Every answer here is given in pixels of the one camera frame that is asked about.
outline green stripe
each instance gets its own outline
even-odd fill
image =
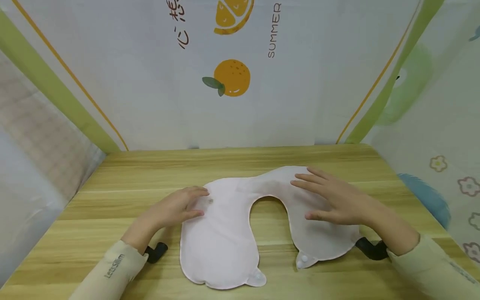
[[[0,50],[98,148],[106,153],[120,151],[118,145],[73,96],[2,10]]]
[[[380,117],[382,111],[385,108],[385,105],[388,102],[388,98],[392,93],[393,86],[395,84],[396,76],[398,72],[400,72],[400,68],[402,67],[405,59],[412,51],[413,47],[417,43],[418,39],[422,35],[425,28],[427,28],[428,23],[430,20],[435,16],[437,11],[440,9],[441,5],[443,4],[444,0],[425,0],[422,4],[420,9],[419,15],[413,24],[412,30],[410,31],[410,35],[405,42],[405,46],[403,47],[400,56],[395,64],[395,67],[392,71],[392,74],[387,80],[387,83],[381,90],[380,94],[378,94],[377,98],[373,102],[372,106],[367,110],[363,118],[360,122],[355,126],[352,130],[350,135],[345,140],[347,144],[358,144],[360,143],[368,132],[372,129],[373,125],[377,122],[378,118]]]

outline chinese character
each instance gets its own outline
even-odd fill
[[[169,15],[172,16],[172,20],[178,21],[180,19],[181,21],[185,22],[185,19],[182,18],[182,16],[185,15],[185,10],[183,9],[183,7],[180,4],[178,4],[178,1],[179,0],[173,0],[173,2],[172,2],[170,0],[167,0],[168,8],[170,8]]]
[[[182,33],[184,33],[184,34],[185,34],[186,41],[182,41],[182,40],[180,40],[180,36],[182,35]],[[180,32],[179,32],[179,34],[178,34],[178,38],[177,38],[177,41],[179,42],[179,45],[180,45],[180,47],[182,47],[182,48],[184,48],[184,49],[185,49],[185,47],[184,47],[184,46],[188,45],[188,42],[189,42],[189,39],[188,39],[188,34],[187,34],[187,32],[186,32],[185,30],[183,30],[183,32],[182,32],[182,31],[180,31]]]

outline person's left hand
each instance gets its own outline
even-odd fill
[[[173,226],[203,216],[203,211],[189,210],[188,207],[197,198],[209,194],[206,188],[198,186],[171,193],[141,214],[123,234],[121,240],[143,255],[153,235],[163,227]]]

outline u-shaped pillow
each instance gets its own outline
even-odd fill
[[[252,204],[265,196],[280,199],[287,209],[292,240],[299,249],[297,268],[348,252],[359,227],[306,220],[306,212],[330,210],[330,206],[323,197],[291,185],[295,173],[308,171],[287,166],[257,177],[223,178],[206,184],[210,195],[192,207],[204,210],[205,215],[182,225],[180,264],[185,276],[216,289],[263,286],[266,277],[258,269],[259,253],[249,216]]]

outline wooden table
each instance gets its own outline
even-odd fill
[[[317,166],[360,187],[429,234],[476,279],[480,272],[389,166],[368,145],[123,152],[109,155],[0,291],[0,299],[67,299],[142,211],[172,191],[223,177],[249,177],[284,165]],[[123,299],[423,299],[387,260],[345,256],[297,271],[287,213],[257,201],[251,226],[267,276],[261,288],[218,291],[190,282],[179,264],[180,226],[159,232],[170,249],[146,265]],[[362,228],[371,240],[374,232]]]

